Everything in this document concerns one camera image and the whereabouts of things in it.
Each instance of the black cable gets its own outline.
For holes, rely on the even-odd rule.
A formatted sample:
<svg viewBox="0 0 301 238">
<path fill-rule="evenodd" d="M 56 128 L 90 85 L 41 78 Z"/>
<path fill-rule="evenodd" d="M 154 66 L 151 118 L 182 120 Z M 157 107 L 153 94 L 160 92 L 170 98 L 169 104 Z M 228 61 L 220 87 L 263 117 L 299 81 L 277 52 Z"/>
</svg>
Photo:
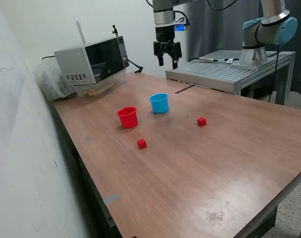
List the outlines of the black cable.
<svg viewBox="0 0 301 238">
<path fill-rule="evenodd" d="M 186 16 L 186 14 L 182 11 L 174 11 L 174 13 L 180 13 L 184 16 L 185 18 L 185 25 L 184 26 L 189 26 L 190 25 L 190 21 L 189 18 Z"/>
<path fill-rule="evenodd" d="M 180 22 L 183 22 L 183 21 L 185 21 L 184 17 L 181 17 L 178 21 L 175 20 L 176 23 L 180 23 Z"/>
<path fill-rule="evenodd" d="M 152 4 L 148 0 L 146 0 L 146 2 L 148 3 L 148 5 L 150 5 L 152 7 Z"/>
<path fill-rule="evenodd" d="M 113 25 L 112 27 L 114 28 L 114 31 L 113 31 L 112 33 L 113 33 L 113 34 L 116 34 L 116 36 L 118 36 L 118 31 L 117 31 L 115 25 Z M 144 67 L 141 67 L 141 66 L 135 64 L 135 63 L 134 63 L 133 61 L 131 61 L 130 59 L 128 59 L 128 62 L 132 63 L 135 67 L 138 68 L 138 70 L 136 70 L 135 73 L 141 73 L 142 70 L 144 69 Z"/>
<path fill-rule="evenodd" d="M 209 4 L 209 7 L 213 10 L 213 11 L 223 11 L 227 8 L 229 8 L 230 6 L 232 6 L 234 3 L 236 3 L 238 0 L 234 0 L 231 4 L 229 4 L 228 6 L 224 7 L 224 8 L 221 8 L 221 9 L 217 9 L 217 8 L 214 8 L 211 6 L 211 3 L 210 3 L 210 0 L 206 0 Z"/>
<path fill-rule="evenodd" d="M 131 61 L 131 60 L 128 60 L 128 61 L 129 61 L 130 63 L 132 63 L 135 67 L 139 68 L 139 70 L 135 71 L 135 73 L 141 73 L 142 70 L 144 69 L 143 67 L 141 67 L 141 66 L 135 64 L 133 61 Z"/>
<path fill-rule="evenodd" d="M 46 56 L 46 57 L 43 57 L 41 61 L 43 61 L 44 59 L 47 59 L 47 58 L 54 58 L 56 56 Z"/>
<path fill-rule="evenodd" d="M 277 76 L 278 57 L 279 57 L 279 45 L 277 46 L 277 58 L 276 58 L 276 66 L 275 66 L 274 82 L 273 82 L 273 86 L 271 87 L 271 92 L 270 92 L 269 99 L 268 99 L 268 102 L 269 102 L 269 103 L 270 103 L 271 95 L 273 94 L 273 91 L 274 91 L 274 86 L 275 86 L 275 81 L 276 81 L 276 76 Z"/>
<path fill-rule="evenodd" d="M 192 60 L 199 60 L 199 58 L 191 58 L 191 59 L 188 60 L 188 62 L 190 62 Z"/>
</svg>

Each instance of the stain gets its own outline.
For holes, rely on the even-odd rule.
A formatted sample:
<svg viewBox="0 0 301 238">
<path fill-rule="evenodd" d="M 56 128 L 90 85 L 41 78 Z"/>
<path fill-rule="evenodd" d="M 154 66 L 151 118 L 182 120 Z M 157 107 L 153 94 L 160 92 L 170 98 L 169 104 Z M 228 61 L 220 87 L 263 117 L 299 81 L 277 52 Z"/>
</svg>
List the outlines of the stain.
<svg viewBox="0 0 301 238">
<path fill-rule="evenodd" d="M 122 127 L 121 125 L 116 127 L 117 130 L 124 130 L 124 127 Z"/>
<path fill-rule="evenodd" d="M 108 199 L 104 200 L 105 205 L 110 204 L 111 202 L 114 202 L 115 200 L 119 199 L 120 194 L 119 193 L 115 193 L 113 196 L 110 196 Z"/>
<path fill-rule="evenodd" d="M 216 212 L 213 213 L 207 212 L 207 214 L 208 214 L 207 220 L 209 222 L 221 225 L 221 222 L 223 221 L 223 215 L 224 215 L 223 211 L 221 211 L 219 214 Z"/>
</svg>

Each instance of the tape mark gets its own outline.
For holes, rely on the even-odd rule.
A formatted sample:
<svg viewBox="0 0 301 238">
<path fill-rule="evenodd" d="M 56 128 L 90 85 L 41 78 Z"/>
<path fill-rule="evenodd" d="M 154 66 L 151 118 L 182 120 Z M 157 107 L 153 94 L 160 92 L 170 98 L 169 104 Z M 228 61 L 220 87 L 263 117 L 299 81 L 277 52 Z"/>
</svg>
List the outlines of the tape mark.
<svg viewBox="0 0 301 238">
<path fill-rule="evenodd" d="M 113 196 L 110 196 L 108 199 L 104 200 L 105 205 L 109 205 L 111 202 L 114 202 L 115 200 L 119 199 L 120 194 L 115 193 Z"/>
</svg>

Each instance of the metal table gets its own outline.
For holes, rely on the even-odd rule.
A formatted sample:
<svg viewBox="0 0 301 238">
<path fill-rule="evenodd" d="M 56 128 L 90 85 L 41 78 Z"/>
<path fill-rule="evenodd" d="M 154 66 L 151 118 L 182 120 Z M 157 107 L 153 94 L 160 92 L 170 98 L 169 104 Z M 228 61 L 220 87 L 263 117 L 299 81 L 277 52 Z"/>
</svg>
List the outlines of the metal table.
<svg viewBox="0 0 301 238">
<path fill-rule="evenodd" d="M 241 51 L 216 51 L 204 56 L 205 58 L 225 59 L 239 58 Z M 278 60 L 276 104 L 285 105 L 290 92 L 296 52 L 281 52 Z M 166 78 L 185 83 L 213 88 L 236 95 L 241 90 L 275 72 L 276 60 L 269 60 L 261 70 L 233 68 L 227 63 L 204 63 L 193 60 L 177 69 L 166 71 Z"/>
</svg>

